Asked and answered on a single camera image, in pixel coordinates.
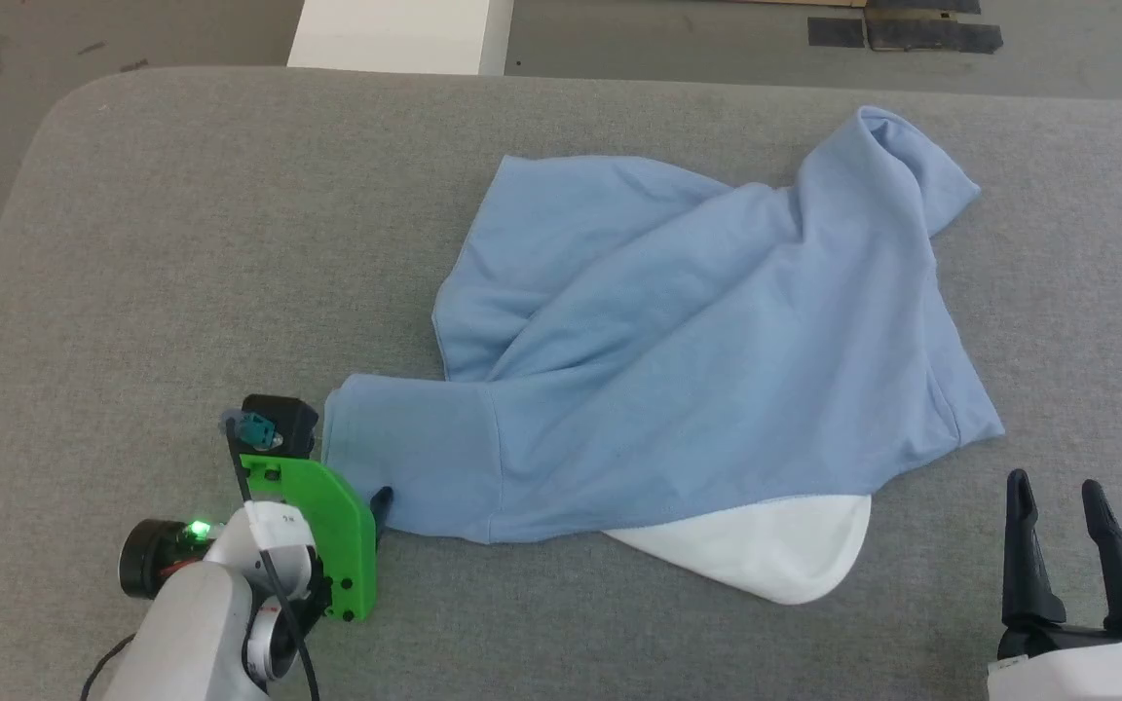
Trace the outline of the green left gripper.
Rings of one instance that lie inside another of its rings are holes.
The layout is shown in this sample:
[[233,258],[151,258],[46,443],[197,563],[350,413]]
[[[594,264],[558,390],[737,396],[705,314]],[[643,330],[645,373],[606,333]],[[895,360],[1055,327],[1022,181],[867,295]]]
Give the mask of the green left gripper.
[[365,620],[377,605],[377,546],[387,531],[393,488],[368,504],[342,476],[309,459],[240,455],[254,494],[278,496],[309,524],[315,556],[311,587],[327,598],[325,616]]

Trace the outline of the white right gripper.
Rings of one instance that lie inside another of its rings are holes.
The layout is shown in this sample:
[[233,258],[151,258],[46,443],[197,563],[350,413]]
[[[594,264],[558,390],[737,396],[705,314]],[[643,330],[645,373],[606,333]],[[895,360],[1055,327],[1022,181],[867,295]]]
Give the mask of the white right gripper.
[[1012,470],[1001,589],[1001,620],[1010,630],[988,665],[988,701],[1122,701],[1122,528],[1103,485],[1087,479],[1080,496],[1103,569],[1103,630],[1057,626],[1066,622],[1066,608],[1037,538],[1033,489],[1026,470]]

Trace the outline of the light blue and white garment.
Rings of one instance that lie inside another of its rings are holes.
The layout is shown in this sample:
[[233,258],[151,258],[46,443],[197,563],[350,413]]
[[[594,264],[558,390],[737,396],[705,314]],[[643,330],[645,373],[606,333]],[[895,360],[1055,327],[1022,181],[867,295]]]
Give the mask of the light blue and white garment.
[[833,593],[872,497],[1003,434],[935,236],[980,197],[859,107],[792,185],[643,157],[504,157],[431,314],[441,379],[355,373],[321,460],[389,527],[600,532],[778,605]]

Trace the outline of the white label tag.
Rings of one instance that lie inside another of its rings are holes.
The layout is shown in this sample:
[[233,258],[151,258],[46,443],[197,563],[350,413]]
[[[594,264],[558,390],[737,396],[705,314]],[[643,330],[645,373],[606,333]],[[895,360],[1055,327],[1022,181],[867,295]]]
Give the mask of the white label tag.
[[272,551],[280,547],[318,547],[315,534],[298,507],[276,501],[243,502],[255,547]]

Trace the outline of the white square pillar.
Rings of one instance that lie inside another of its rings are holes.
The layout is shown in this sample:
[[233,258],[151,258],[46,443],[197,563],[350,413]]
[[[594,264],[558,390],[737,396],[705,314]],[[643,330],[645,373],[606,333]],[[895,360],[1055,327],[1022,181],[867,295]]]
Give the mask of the white square pillar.
[[306,0],[289,67],[502,76],[515,0]]

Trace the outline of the long black floor mat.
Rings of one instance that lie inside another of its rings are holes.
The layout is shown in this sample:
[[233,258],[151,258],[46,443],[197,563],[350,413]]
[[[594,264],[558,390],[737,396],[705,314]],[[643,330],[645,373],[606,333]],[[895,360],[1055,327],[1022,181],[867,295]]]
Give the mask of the long black floor mat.
[[972,25],[951,19],[865,19],[873,52],[949,52],[992,55],[1003,46],[997,25]]

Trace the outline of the small black floor mat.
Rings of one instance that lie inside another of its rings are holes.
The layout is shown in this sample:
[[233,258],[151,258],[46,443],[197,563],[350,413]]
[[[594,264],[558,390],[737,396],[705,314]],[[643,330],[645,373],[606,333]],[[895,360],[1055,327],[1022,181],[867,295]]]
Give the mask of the small black floor mat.
[[867,45],[859,18],[807,18],[807,44],[824,48],[863,49]]

